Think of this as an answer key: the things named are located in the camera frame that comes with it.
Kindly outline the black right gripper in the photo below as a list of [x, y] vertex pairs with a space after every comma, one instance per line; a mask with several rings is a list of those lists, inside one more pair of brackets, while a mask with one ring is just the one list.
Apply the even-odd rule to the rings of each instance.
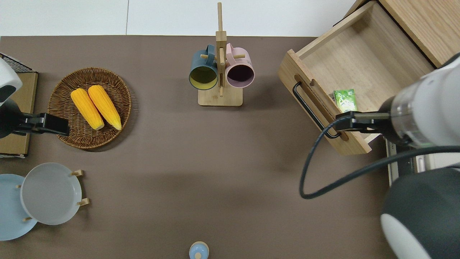
[[392, 104], [396, 97], [387, 99], [377, 111], [347, 111], [335, 116], [335, 131], [359, 131], [383, 135], [396, 145], [409, 145], [411, 138], [397, 129], [396, 115], [392, 115]]

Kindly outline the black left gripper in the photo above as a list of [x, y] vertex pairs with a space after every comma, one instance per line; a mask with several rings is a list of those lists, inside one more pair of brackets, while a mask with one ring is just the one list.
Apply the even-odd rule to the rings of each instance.
[[70, 135], [69, 121], [52, 114], [23, 113], [16, 102], [6, 100], [0, 109], [0, 137], [11, 134], [26, 136], [27, 134], [54, 133], [61, 136]]

